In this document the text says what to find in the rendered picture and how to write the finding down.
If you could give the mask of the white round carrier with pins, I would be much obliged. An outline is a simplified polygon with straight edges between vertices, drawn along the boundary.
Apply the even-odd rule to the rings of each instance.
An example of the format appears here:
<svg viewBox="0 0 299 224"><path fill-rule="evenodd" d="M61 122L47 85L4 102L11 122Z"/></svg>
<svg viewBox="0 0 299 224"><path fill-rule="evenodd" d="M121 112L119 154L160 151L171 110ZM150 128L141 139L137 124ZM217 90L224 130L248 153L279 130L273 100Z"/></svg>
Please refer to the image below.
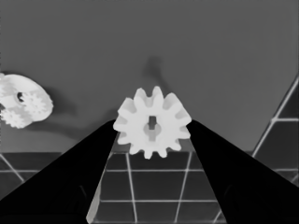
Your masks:
<svg viewBox="0 0 299 224"><path fill-rule="evenodd" d="M36 93L46 103L46 109L41 114L31 114L24 109L22 96L26 93ZM45 120L53 111L53 101L46 91L35 81L17 74L0 73L0 105L13 110L33 122Z"/></svg>

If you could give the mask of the small white toothed gear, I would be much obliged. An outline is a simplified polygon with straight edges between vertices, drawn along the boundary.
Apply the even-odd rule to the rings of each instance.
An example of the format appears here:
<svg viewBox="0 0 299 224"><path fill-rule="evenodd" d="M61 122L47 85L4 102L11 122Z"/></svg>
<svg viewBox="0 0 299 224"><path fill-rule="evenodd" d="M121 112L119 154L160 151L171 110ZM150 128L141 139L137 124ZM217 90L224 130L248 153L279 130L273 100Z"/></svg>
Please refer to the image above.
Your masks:
<svg viewBox="0 0 299 224"><path fill-rule="evenodd" d="M31 114L41 114L45 112L46 103L36 93L26 92L23 96L24 109Z"/></svg>
<svg viewBox="0 0 299 224"><path fill-rule="evenodd" d="M157 152L167 157L167 149L181 151L179 139L190 139L187 125L192 121L182 102L173 93L166 96L155 86L151 96L139 88L134 98L127 97L118 109L113 129L120 133L119 145L130 144L129 153L139 151L150 160Z"/></svg>
<svg viewBox="0 0 299 224"><path fill-rule="evenodd" d="M5 109L1 112L1 120L6 125L9 125L12 128L17 128L17 129L23 129L32 123L30 119L25 118L21 114L8 109Z"/></svg>

